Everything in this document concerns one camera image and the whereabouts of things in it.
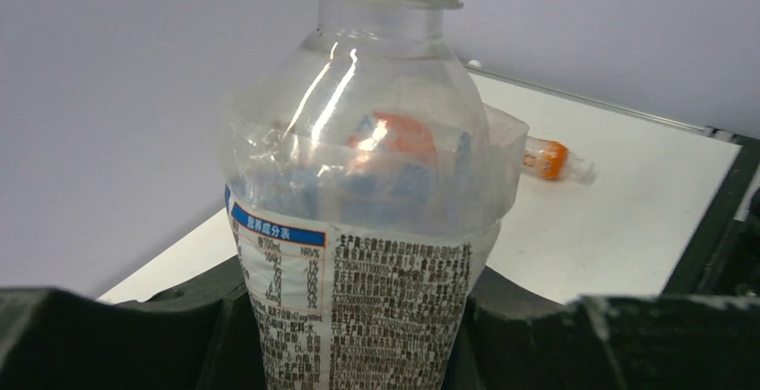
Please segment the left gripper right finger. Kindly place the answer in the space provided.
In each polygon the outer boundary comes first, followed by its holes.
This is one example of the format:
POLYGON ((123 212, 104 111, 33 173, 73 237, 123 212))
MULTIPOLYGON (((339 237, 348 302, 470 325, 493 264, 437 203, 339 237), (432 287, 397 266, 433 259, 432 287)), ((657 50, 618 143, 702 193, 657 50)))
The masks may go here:
POLYGON ((759 301, 583 296, 558 304, 486 269, 447 389, 756 389, 759 301))

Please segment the clear water bottle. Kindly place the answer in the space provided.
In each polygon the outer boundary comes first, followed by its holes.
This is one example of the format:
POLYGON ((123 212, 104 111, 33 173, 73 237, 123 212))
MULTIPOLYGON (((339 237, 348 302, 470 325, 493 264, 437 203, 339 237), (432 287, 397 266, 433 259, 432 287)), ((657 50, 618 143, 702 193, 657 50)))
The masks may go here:
POLYGON ((271 389, 438 389, 529 127, 446 45, 461 0, 316 0, 225 108, 229 225, 271 389))

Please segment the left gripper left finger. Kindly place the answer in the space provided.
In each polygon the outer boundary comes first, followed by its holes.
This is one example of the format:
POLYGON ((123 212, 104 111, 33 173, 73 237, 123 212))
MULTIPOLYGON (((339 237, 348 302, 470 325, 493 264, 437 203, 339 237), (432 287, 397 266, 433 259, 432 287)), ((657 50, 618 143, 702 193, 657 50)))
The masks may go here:
POLYGON ((263 389, 259 333, 236 258, 145 301, 1 291, 4 389, 263 389))

